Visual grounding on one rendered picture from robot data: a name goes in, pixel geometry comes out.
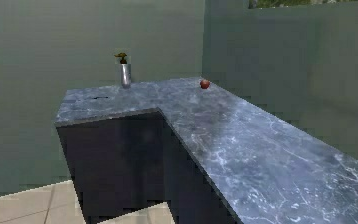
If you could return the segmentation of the silver vase with plant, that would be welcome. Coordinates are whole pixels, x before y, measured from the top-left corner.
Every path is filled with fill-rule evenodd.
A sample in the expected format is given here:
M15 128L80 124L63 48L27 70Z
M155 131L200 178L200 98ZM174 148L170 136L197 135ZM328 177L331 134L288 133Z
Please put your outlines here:
M124 52L114 55L115 58L119 59L119 73L121 78L121 85L124 88L131 87L131 65L127 62L127 54Z

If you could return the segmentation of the dark cabinet with marble worktop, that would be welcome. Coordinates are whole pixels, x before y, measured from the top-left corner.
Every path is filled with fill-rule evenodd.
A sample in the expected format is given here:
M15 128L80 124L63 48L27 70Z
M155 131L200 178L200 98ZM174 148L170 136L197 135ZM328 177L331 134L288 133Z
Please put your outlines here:
M70 90L55 126L86 224L358 224L358 160L195 77Z

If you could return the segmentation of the window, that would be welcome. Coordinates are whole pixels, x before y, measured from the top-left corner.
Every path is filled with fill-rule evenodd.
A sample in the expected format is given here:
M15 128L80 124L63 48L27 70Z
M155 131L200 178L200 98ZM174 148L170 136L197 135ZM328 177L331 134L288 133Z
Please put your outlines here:
M334 4L358 0L248 0L249 9L279 8L302 5Z

